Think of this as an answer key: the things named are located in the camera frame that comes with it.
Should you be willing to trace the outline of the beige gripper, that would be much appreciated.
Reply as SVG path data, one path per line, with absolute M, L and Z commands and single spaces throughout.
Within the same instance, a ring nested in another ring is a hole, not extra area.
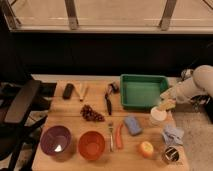
M 161 102 L 158 104 L 157 109 L 160 111 L 170 110 L 176 107 L 176 100 L 172 96 L 171 89 L 167 89 L 160 94 Z

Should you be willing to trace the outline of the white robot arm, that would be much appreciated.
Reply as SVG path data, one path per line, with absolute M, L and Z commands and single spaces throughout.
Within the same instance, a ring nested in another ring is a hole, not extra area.
M 188 103 L 192 98 L 201 95 L 209 95 L 213 98 L 213 66 L 197 67 L 191 77 L 161 93 L 162 101 L 157 109 L 160 111 L 172 109 L 176 104 Z

